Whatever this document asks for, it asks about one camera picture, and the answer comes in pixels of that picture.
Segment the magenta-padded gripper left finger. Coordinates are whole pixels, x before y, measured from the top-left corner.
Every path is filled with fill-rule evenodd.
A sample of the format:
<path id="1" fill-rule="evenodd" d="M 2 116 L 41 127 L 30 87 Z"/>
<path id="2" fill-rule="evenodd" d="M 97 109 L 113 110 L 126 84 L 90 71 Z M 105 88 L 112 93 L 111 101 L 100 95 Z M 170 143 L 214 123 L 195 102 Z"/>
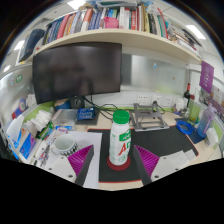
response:
<path id="1" fill-rule="evenodd" d="M 94 146 L 89 145 L 68 157 L 59 156 L 47 165 L 45 170 L 78 186 L 83 186 L 93 156 Z"/>

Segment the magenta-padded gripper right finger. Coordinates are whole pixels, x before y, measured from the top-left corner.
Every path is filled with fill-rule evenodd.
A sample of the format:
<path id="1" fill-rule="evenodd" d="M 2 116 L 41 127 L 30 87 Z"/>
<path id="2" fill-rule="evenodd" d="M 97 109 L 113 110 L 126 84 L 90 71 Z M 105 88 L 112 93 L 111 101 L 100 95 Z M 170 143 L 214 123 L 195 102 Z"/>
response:
<path id="1" fill-rule="evenodd" d="M 187 164 L 187 156 L 183 151 L 159 157 L 135 145 L 133 155 L 144 185 L 175 173 Z"/>

